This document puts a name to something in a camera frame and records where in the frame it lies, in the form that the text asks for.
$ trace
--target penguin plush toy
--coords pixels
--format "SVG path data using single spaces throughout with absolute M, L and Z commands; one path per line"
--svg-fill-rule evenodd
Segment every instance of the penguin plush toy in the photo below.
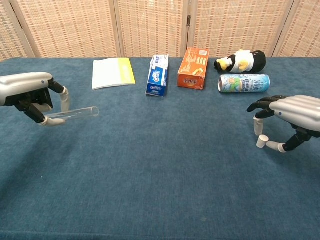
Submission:
M 266 66 L 266 55 L 263 51 L 239 50 L 229 57 L 217 59 L 214 68 L 218 71 L 240 74 L 258 73 Z

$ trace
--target robotic hand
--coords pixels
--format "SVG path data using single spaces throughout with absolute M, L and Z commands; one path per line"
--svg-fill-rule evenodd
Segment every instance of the robotic hand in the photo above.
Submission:
M 249 106 L 247 112 L 261 108 L 255 114 L 254 133 L 260 136 L 263 133 L 263 120 L 272 116 L 291 124 L 296 134 L 286 143 L 268 141 L 266 145 L 281 153 L 289 152 L 309 141 L 312 137 L 320 138 L 320 99 L 297 95 L 264 97 Z
M 46 72 L 0 76 L 0 106 L 15 106 L 40 126 L 64 124 L 66 121 L 63 119 L 51 119 L 42 114 L 54 107 L 48 89 L 60 95 L 61 111 L 68 111 L 68 89 L 55 82 L 52 75 Z

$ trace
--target woven screen panel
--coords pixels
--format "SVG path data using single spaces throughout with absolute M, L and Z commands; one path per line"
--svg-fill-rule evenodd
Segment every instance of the woven screen panel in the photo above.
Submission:
M 10 58 L 27 57 L 13 22 L 0 1 L 0 62 Z
M 118 12 L 126 57 L 180 57 L 183 0 L 119 0 Z
M 16 0 L 39 57 L 116 57 L 109 0 Z
M 273 53 L 288 0 L 198 0 L 194 45 L 226 57 L 239 49 Z
M 320 57 L 320 3 L 302 0 L 285 35 L 278 56 Z

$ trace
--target white paper cup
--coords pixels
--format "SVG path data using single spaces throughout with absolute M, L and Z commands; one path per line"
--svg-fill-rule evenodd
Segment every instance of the white paper cup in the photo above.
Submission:
M 266 135 L 261 134 L 258 138 L 258 142 L 256 143 L 256 146 L 262 149 L 268 141 L 269 141 L 269 138 Z

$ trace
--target can label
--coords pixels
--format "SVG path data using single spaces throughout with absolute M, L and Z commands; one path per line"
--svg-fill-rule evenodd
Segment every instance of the can label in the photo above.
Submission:
M 270 87 L 270 78 L 265 74 L 224 74 L 218 81 L 221 93 L 257 93 Z

